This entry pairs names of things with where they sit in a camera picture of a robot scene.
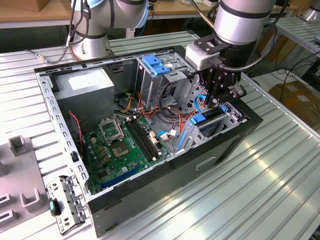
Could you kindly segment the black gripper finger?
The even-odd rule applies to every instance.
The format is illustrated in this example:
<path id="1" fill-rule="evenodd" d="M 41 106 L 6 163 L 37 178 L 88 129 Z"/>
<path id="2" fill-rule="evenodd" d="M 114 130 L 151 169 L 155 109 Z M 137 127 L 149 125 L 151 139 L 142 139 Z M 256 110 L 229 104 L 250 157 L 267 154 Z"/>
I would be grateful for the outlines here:
<path id="1" fill-rule="evenodd" d="M 240 99 L 247 94 L 245 88 L 240 84 L 240 73 L 223 73 L 217 92 L 219 103 Z"/>
<path id="2" fill-rule="evenodd" d="M 207 107 L 213 107 L 221 101 L 220 91 L 222 84 L 222 72 L 220 70 L 210 68 L 206 77 L 207 80 Z"/>

